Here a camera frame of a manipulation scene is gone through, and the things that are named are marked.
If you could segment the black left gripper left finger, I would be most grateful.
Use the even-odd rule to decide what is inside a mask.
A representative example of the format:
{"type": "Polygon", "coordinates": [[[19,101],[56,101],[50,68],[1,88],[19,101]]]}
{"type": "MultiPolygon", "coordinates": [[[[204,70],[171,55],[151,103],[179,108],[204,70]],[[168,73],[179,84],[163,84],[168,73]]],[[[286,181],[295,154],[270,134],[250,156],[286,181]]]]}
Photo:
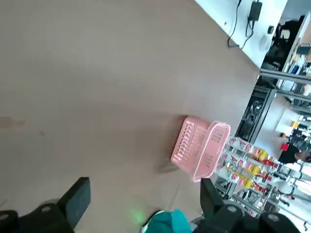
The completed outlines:
{"type": "Polygon", "coordinates": [[[55,203],[47,202],[19,216],[14,210],[0,212],[2,233],[73,233],[90,205],[90,179],[80,177],[55,203]]]}

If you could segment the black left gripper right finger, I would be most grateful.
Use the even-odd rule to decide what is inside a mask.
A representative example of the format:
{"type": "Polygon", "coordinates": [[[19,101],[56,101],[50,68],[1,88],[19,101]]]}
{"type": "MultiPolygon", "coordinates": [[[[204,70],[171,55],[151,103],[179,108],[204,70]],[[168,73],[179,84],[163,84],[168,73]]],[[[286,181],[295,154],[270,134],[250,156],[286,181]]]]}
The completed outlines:
{"type": "Polygon", "coordinates": [[[251,217],[234,202],[224,203],[209,178],[200,181],[203,219],[195,233],[297,233],[299,229],[284,215],[263,212],[251,217]]]}

